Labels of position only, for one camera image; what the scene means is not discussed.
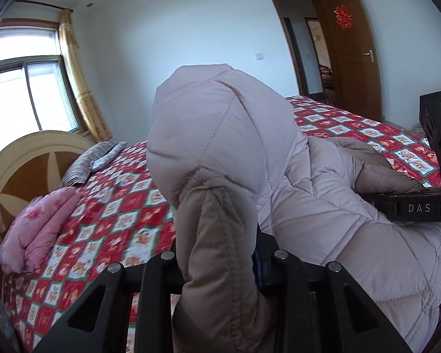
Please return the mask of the light pink quilted down jacket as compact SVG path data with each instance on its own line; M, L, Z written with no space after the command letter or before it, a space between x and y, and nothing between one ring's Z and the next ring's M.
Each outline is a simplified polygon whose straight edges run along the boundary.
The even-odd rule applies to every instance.
M258 231L304 262L342 264L410 349L424 350L440 318L441 223L392 222L363 199L421 190L371 146L308 136L266 84L194 65L158 87L146 158L173 209L185 280L178 352L272 346L272 307L252 267Z

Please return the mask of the grey cloth on floor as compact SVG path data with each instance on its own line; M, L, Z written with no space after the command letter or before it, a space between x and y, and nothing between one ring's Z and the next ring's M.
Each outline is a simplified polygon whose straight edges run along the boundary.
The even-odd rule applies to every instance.
M411 129L411 133L414 134L415 136L420 137L420 138L426 137L425 130L424 130L424 128L422 128L422 126L420 124L414 125L413 128Z

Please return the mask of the brown wooden door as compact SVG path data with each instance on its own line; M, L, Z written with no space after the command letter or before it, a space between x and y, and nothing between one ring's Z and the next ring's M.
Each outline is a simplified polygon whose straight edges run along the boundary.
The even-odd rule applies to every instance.
M381 81L374 38L361 0L319 2L334 47L333 70L342 88L344 109L367 119L382 120ZM355 17L349 29L342 29L336 22L334 9L341 5ZM374 52L374 62L363 56L369 49Z

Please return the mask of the red patterned bed sheet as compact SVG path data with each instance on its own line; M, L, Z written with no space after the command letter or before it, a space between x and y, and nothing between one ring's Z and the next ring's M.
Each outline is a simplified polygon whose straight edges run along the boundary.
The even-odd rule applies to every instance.
M426 139L304 96L291 98L290 104L297 125L309 136L363 141L394 170L426 187L441 185L437 157ZM27 351L108 264L142 264L172 245L173 217L146 167L144 143L123 149L80 193L42 265L35 272L4 278L4 308Z

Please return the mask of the pink folded blanket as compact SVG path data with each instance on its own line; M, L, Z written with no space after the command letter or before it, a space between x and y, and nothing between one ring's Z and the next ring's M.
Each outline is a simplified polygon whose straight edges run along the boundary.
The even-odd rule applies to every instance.
M64 187L31 202L15 218L0 244L0 265L6 274L33 272L44 262L81 199Z

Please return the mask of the red paper door decoration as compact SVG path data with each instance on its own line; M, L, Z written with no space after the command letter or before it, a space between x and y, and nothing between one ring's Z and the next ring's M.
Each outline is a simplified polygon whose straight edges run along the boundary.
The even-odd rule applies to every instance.
M337 6L334 9L337 24L342 29L349 29L353 26L354 16L348 11L345 5Z

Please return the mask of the striped grey pillow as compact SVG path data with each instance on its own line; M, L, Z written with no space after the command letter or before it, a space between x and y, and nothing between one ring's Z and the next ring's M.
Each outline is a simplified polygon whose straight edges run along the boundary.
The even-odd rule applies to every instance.
M103 141L91 146L67 169L63 187L77 187L86 183L93 172L102 170L126 147L127 142Z

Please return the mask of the cream and brown headboard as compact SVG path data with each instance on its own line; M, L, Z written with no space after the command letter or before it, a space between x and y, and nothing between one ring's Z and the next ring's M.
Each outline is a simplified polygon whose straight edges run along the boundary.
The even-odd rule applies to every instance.
M6 231L32 199L59 188L69 166L93 144L73 133L38 131L0 151L0 211Z

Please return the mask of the yellow right curtain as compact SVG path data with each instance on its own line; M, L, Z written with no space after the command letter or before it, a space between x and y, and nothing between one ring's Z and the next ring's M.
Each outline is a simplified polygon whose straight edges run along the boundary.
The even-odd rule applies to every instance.
M59 46L64 59L64 65L84 123L95 140L108 141L112 138L112 134L106 125L93 92L86 82L78 57L79 46L75 37L70 10L61 11L58 30Z

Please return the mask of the dark curtain rod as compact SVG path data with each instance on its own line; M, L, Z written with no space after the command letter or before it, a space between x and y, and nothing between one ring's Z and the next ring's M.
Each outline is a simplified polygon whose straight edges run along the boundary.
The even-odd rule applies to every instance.
M32 1L32 0L16 0L15 3L26 3L26 4L30 4L30 5L44 6L44 7L52 8L52 9L56 9L56 10L69 10L71 13L74 12L74 10L71 8L57 6L55 4L51 4L48 2L37 2L37 1Z

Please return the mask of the aluminium frame window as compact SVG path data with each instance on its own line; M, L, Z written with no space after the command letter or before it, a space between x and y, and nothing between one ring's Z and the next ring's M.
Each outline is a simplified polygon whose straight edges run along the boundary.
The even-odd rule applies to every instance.
M38 131L88 130L64 65L58 26L31 18L0 23L0 151Z

